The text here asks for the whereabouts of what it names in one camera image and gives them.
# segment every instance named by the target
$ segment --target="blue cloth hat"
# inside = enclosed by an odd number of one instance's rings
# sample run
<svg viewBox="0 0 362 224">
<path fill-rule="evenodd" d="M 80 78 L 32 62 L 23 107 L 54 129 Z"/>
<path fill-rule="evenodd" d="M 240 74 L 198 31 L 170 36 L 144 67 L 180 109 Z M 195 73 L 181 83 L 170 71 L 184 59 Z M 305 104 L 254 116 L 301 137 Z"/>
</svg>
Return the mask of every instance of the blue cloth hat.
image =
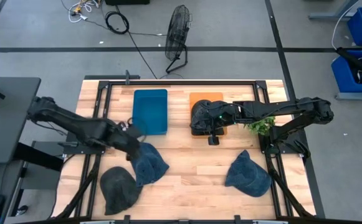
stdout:
<svg viewBox="0 0 362 224">
<path fill-rule="evenodd" d="M 131 164 L 136 174 L 137 187 L 156 182 L 169 168 L 157 149 L 145 142 L 140 143 L 139 157 L 133 159 Z"/>
<path fill-rule="evenodd" d="M 237 190 L 260 197 L 268 191 L 271 179 L 267 171 L 250 159 L 249 153 L 244 150 L 232 163 L 226 175 L 225 186 L 234 186 Z"/>
<path fill-rule="evenodd" d="M 100 188 L 106 201 L 105 215 L 118 214 L 132 207 L 142 191 L 142 187 L 137 187 L 134 178 L 122 167 L 112 167 L 104 172 Z"/>
</svg>

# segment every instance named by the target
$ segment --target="black floor fan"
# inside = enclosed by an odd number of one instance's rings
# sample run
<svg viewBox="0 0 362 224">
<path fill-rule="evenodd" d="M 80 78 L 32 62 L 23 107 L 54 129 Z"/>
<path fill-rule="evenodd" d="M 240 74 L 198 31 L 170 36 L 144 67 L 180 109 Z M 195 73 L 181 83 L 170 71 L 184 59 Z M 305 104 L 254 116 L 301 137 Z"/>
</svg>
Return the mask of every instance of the black floor fan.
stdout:
<svg viewBox="0 0 362 224">
<path fill-rule="evenodd" d="M 185 45 L 186 37 L 188 36 L 190 26 L 190 13 L 189 9 L 184 5 L 178 6 L 173 12 L 171 21 L 168 26 L 167 40 L 166 40 L 166 57 L 172 62 L 166 69 L 167 74 L 185 66 L 188 63 L 188 48 Z M 171 68 L 175 61 L 180 59 L 182 51 L 185 50 L 185 62 L 175 68 Z"/>
</svg>

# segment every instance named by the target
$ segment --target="green plant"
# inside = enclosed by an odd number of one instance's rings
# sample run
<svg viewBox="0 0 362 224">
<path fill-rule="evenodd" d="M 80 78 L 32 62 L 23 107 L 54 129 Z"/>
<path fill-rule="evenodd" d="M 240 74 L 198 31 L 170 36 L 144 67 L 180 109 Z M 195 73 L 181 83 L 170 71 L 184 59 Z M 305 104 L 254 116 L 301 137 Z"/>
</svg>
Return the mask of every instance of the green plant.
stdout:
<svg viewBox="0 0 362 224">
<path fill-rule="evenodd" d="M 264 135 L 264 136 L 268 135 L 268 130 L 273 125 L 275 125 L 275 117 L 273 117 L 273 116 L 264 118 L 264 119 L 262 119 L 260 121 L 256 121 L 256 122 L 251 123 L 251 124 L 247 124 L 250 131 L 252 131 L 254 134 L 261 134 L 261 135 Z"/>
</svg>

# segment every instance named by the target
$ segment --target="fan stand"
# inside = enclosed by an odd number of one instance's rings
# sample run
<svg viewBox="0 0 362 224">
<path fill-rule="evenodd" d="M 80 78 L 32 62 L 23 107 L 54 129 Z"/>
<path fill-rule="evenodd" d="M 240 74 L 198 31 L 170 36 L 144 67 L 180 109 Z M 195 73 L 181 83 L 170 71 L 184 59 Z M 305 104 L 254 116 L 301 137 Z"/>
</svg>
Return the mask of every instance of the fan stand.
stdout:
<svg viewBox="0 0 362 224">
<path fill-rule="evenodd" d="M 175 70 L 177 70 L 177 69 L 179 69 L 179 68 L 182 68 L 183 66 L 185 66 L 185 65 L 188 63 L 188 48 L 187 48 L 187 46 L 184 45 L 184 44 L 183 44 L 183 49 L 185 50 L 185 63 L 183 63 L 182 65 L 180 65 L 180 66 L 178 66 L 178 67 L 175 67 L 175 68 L 173 68 L 173 69 L 170 70 L 169 68 L 171 68 L 171 66 L 173 66 L 173 64 L 175 63 L 175 61 L 177 61 L 177 60 L 180 59 L 179 57 L 174 58 L 174 60 L 170 63 L 170 65 L 169 65 L 169 66 L 167 67 L 167 69 L 166 69 L 167 74 L 169 74 L 170 72 L 175 71 Z"/>
</svg>

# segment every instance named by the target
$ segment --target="concrete floor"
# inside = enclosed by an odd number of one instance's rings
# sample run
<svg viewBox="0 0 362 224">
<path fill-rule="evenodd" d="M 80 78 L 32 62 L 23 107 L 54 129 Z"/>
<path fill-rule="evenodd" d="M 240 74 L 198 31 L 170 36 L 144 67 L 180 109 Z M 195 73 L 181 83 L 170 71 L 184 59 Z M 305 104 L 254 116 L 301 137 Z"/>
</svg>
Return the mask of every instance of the concrete floor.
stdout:
<svg viewBox="0 0 362 224">
<path fill-rule="evenodd" d="M 67 7 L 76 0 L 64 0 Z M 334 11 L 342 0 L 271 0 L 283 47 L 331 47 L 335 21 L 310 21 L 316 11 Z M 191 47 L 275 47 L 267 8 L 261 0 L 151 0 L 146 6 L 120 6 L 132 32 L 165 34 L 173 9 L 185 4 L 193 13 L 187 45 Z M 114 7 L 104 5 L 103 11 Z M 104 24 L 98 9 L 87 16 Z M 122 28 L 113 18 L 113 26 Z M 164 37 L 134 35 L 140 47 L 165 45 Z M 351 47 L 345 22 L 335 37 L 337 46 Z M 0 13 L 0 47 L 132 47 L 127 35 L 86 22 L 71 24 L 60 0 L 7 0 Z M 158 77 L 169 64 L 164 52 L 143 52 Z M 362 101 L 336 101 L 338 92 L 331 63 L 333 53 L 286 53 L 296 96 L 319 96 L 332 102 L 335 119 L 306 129 L 327 218 L 362 220 Z M 121 75 L 125 70 L 153 78 L 138 52 L 0 53 L 0 76 L 40 77 L 39 96 L 75 110 L 85 75 Z M 189 63 L 178 70 L 184 78 L 283 79 L 276 52 L 190 52 Z M 21 141 L 61 141 L 53 131 L 26 124 Z M 54 192 L 30 191 L 22 204 L 31 210 L 6 223 L 47 218 Z"/>
</svg>

